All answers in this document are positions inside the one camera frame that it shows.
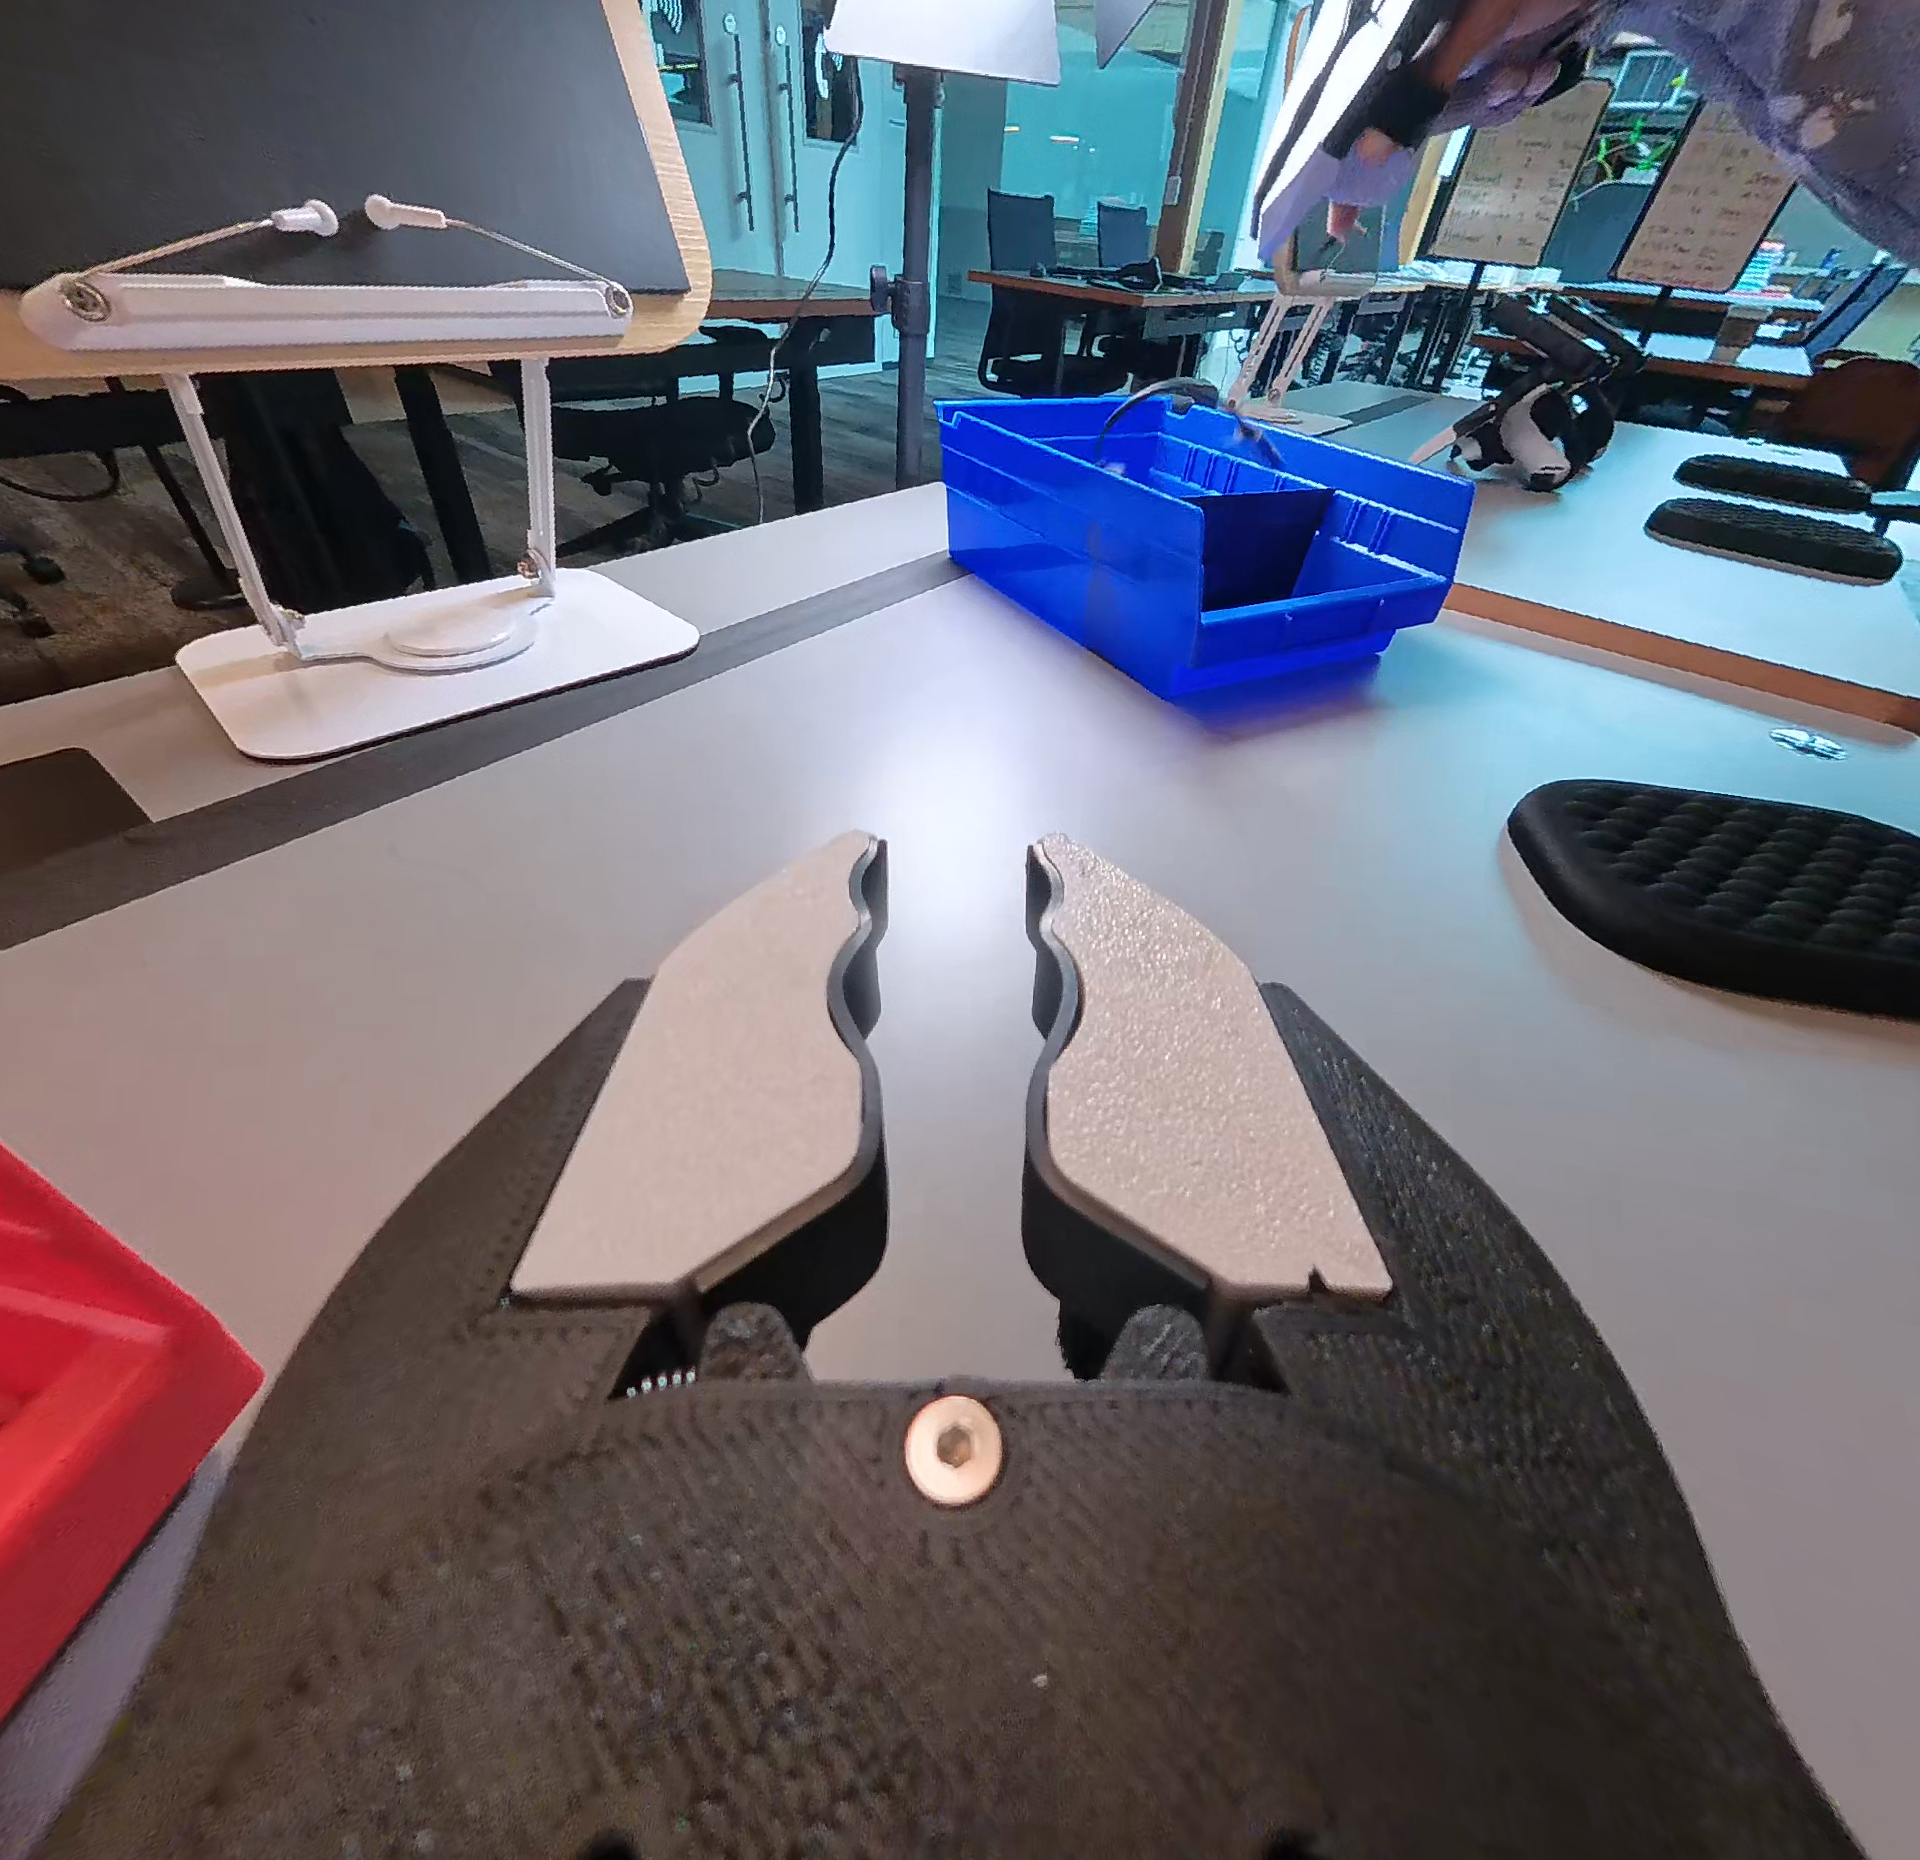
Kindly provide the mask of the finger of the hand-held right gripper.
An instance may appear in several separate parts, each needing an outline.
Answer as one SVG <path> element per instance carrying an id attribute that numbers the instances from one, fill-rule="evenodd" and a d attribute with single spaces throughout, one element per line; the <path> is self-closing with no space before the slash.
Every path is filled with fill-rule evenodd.
<path id="1" fill-rule="evenodd" d="M 1289 239 L 1337 190 L 1344 126 L 1374 71 L 1374 0 L 1319 0 L 1263 143 L 1254 239 Z"/>
<path id="2" fill-rule="evenodd" d="M 1420 60 L 1448 32 L 1458 3 L 1463 0 L 1374 0 L 1374 71 L 1344 120 L 1354 133 L 1335 140 L 1335 154 L 1348 154 L 1394 75 L 1406 70 L 1428 75 Z"/>

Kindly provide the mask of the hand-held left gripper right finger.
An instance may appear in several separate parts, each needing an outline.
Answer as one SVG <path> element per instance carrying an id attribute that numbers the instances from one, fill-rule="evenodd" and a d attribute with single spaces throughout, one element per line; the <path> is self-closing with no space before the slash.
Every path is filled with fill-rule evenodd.
<path id="1" fill-rule="evenodd" d="M 1066 836 L 1031 843 L 1031 872 L 1058 974 L 1047 1191 L 1217 1302 L 1385 1302 L 1394 1274 L 1247 964 Z"/>

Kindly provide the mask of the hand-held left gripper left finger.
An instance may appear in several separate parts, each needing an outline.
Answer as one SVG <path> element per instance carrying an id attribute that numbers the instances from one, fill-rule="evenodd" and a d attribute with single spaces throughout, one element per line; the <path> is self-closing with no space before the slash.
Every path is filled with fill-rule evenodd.
<path id="1" fill-rule="evenodd" d="M 514 1299 L 714 1295 L 870 1179 L 884 872 L 883 837 L 842 833 L 665 957 L 514 1266 Z"/>

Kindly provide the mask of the blue storage bin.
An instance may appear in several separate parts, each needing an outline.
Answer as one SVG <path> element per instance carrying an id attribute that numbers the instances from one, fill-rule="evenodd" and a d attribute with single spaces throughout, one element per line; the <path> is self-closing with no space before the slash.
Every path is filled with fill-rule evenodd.
<path id="1" fill-rule="evenodd" d="M 1440 613 L 1473 483 L 1170 392 L 944 403 L 950 559 L 1165 702 L 1348 670 Z"/>

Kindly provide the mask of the red storage bin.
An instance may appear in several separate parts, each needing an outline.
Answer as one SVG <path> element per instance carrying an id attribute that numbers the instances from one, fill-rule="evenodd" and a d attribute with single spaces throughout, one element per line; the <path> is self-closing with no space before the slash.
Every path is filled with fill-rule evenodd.
<path id="1" fill-rule="evenodd" d="M 263 1383 L 210 1310 L 3 1153 L 3 1712 Z"/>

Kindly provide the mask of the person's right hand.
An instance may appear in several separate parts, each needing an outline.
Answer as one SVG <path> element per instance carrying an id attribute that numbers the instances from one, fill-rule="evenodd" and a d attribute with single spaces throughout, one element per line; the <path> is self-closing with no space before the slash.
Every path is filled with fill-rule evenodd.
<path id="1" fill-rule="evenodd" d="M 1586 26 L 1602 0 L 1463 0 L 1448 32 L 1423 65 L 1431 83 L 1448 95 L 1481 75 L 1500 70 L 1531 65 L 1537 52 L 1531 46 L 1551 44 Z"/>

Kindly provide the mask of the whiteboard with writing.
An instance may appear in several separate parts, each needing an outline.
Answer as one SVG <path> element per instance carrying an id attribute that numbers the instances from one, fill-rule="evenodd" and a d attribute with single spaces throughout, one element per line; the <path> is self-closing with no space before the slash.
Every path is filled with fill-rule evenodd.
<path id="1" fill-rule="evenodd" d="M 1610 81 L 1582 78 L 1521 118 L 1471 133 L 1428 235 L 1428 259 L 1541 266 L 1610 95 Z"/>
<path id="2" fill-rule="evenodd" d="M 1736 109 L 1704 100 L 1661 171 L 1610 279 L 1731 292 L 1796 186 Z"/>

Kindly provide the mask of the white book stand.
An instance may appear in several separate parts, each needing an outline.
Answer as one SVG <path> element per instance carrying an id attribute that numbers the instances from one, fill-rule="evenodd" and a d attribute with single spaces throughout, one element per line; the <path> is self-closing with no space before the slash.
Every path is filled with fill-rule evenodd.
<path id="1" fill-rule="evenodd" d="M 253 626 L 178 652 L 178 670 L 254 763 L 316 763 L 690 657 L 702 632 L 602 569 L 557 560 L 550 359 L 555 343 L 623 341 L 633 296 L 610 278 L 433 207 L 370 194 L 370 226 L 457 230 L 543 266 L 483 286 L 254 283 L 151 270 L 246 235 L 338 236 L 318 195 L 116 261 L 60 270 L 23 296 L 23 323 L 63 351 L 174 359 L 162 378 L 238 566 Z M 204 356 L 303 347 L 514 341 L 528 427 L 528 547 L 514 577 L 298 613 L 272 597 L 204 398 L 181 368 Z"/>
<path id="2" fill-rule="evenodd" d="M 1400 313 L 1423 289 L 1404 270 L 1339 270 L 1305 269 L 1286 259 L 1272 261 L 1272 301 L 1265 306 L 1254 343 L 1222 392 L 1220 408 L 1234 418 L 1240 433 L 1282 433 L 1319 440 L 1339 433 L 1348 419 L 1289 406 L 1289 390 L 1302 378 L 1308 356 L 1337 313 L 1359 313 L 1367 298 L 1389 298 Z"/>

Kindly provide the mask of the black and white headset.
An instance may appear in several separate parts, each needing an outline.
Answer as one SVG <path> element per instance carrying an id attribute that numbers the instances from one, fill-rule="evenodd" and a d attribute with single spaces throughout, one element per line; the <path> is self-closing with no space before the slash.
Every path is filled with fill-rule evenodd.
<path id="1" fill-rule="evenodd" d="M 1590 469 L 1618 433 L 1602 385 L 1521 375 L 1471 408 L 1448 433 L 1447 457 L 1469 472 L 1501 472 L 1524 492 L 1559 492 Z"/>

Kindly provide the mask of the studio light on pole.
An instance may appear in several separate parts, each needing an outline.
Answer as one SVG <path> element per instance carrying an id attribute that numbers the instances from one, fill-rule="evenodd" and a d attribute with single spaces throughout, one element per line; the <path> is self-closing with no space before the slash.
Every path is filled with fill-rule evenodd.
<path id="1" fill-rule="evenodd" d="M 832 0 L 828 52 L 884 61 L 905 93 L 901 269 L 874 275 L 899 334 L 893 485 L 921 483 L 925 341 L 933 321 L 933 154 L 944 75 L 1059 83 L 1053 0 Z"/>

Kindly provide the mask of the grey wooden-edged table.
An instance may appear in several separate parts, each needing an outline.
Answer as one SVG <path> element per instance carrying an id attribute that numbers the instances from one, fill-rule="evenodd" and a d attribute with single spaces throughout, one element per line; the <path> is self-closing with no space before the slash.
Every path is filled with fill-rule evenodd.
<path id="1" fill-rule="evenodd" d="M 1559 492 L 1473 472 L 1448 609 L 1916 735 L 1916 613 L 1899 578 L 1836 578 L 1654 538 L 1645 521 L 1681 499 L 1674 469 L 1688 454 L 1756 457 L 1762 446 L 1625 423 Z"/>

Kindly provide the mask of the black rectangular desk mat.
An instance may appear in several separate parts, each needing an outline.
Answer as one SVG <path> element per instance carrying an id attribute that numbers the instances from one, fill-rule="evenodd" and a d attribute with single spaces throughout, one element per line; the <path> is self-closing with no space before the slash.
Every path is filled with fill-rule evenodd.
<path id="1" fill-rule="evenodd" d="M 3 763 L 3 880 L 145 822 L 144 806 L 84 748 Z"/>

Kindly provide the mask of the wooden-rimmed black board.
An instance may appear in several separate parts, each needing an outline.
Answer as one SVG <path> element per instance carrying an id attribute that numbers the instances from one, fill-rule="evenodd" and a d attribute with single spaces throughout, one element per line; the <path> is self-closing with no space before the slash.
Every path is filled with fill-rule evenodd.
<path id="1" fill-rule="evenodd" d="M 273 210 L 328 203 L 338 236 L 273 226 L 162 278 L 273 286 L 633 292 L 619 337 L 560 359 L 654 356 L 711 306 L 711 251 L 638 0 L 3 0 L 3 381 L 167 368 L 487 362 L 493 337 L 67 351 L 23 321 L 48 278 Z"/>

